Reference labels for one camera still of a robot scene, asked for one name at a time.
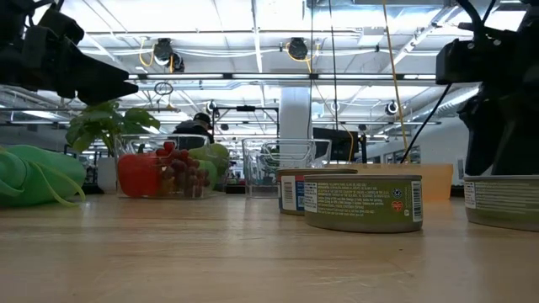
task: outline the tin can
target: tin can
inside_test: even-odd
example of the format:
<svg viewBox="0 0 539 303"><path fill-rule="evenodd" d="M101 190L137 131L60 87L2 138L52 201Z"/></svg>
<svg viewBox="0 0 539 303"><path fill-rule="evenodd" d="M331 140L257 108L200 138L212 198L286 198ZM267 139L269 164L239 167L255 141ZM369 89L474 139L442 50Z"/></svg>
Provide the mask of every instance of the tin can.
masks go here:
<svg viewBox="0 0 539 303"><path fill-rule="evenodd" d="M336 231L418 231L423 225L421 176L306 176L305 222Z"/></svg>
<svg viewBox="0 0 539 303"><path fill-rule="evenodd" d="M539 176L465 177L464 181L470 222L539 231Z"/></svg>
<svg viewBox="0 0 539 303"><path fill-rule="evenodd" d="M305 175L357 173L355 169L292 168L277 171L277 189L281 214L303 215Z"/></svg>

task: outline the computer monitor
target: computer monitor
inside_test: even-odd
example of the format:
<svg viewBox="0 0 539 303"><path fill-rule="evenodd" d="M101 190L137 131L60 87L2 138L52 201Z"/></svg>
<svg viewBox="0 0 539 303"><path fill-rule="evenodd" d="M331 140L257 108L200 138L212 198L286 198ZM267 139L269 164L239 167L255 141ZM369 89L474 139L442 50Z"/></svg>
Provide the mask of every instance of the computer monitor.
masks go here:
<svg viewBox="0 0 539 303"><path fill-rule="evenodd" d="M349 161L350 148L352 148L353 154L360 151L357 131L351 131L350 134L346 130L330 130L325 128L312 129L312 136L314 139L331 140L331 160L334 161ZM318 151L326 150L326 143L317 142L317 157Z"/></svg>

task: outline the green can label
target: green can label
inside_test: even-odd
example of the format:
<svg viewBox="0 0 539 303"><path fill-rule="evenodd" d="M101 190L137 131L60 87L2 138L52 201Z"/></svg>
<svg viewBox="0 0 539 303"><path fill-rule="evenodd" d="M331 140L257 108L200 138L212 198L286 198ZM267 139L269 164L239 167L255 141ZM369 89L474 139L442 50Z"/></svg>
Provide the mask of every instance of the green can label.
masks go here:
<svg viewBox="0 0 539 303"><path fill-rule="evenodd" d="M421 182L305 183L305 211L363 223L421 222Z"/></svg>
<svg viewBox="0 0 539 303"><path fill-rule="evenodd" d="M499 221L539 222L539 182L465 182L466 207Z"/></svg>

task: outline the person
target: person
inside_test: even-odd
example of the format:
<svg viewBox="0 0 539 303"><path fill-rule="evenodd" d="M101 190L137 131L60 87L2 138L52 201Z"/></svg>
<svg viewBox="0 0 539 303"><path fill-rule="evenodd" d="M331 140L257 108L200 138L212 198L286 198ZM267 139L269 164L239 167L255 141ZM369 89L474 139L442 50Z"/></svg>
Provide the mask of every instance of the person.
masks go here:
<svg viewBox="0 0 539 303"><path fill-rule="evenodd" d="M214 143L213 136L208 132L211 130L210 116L204 113L198 113L192 120L187 120L176 126L176 130L173 134L185 134L185 135L201 135L207 136L210 143ZM204 142L197 140L196 138L183 138L178 142L180 148L196 148L204 145Z"/></svg>

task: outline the wooden table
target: wooden table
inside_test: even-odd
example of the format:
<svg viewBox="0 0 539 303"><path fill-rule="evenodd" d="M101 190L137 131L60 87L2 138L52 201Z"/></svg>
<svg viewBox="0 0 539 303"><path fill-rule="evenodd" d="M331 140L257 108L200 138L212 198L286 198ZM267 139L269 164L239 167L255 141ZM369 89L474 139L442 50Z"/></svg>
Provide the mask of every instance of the wooden table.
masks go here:
<svg viewBox="0 0 539 303"><path fill-rule="evenodd" d="M538 302L539 234L427 203L421 232L354 234L274 201L94 196L0 210L0 302Z"/></svg>

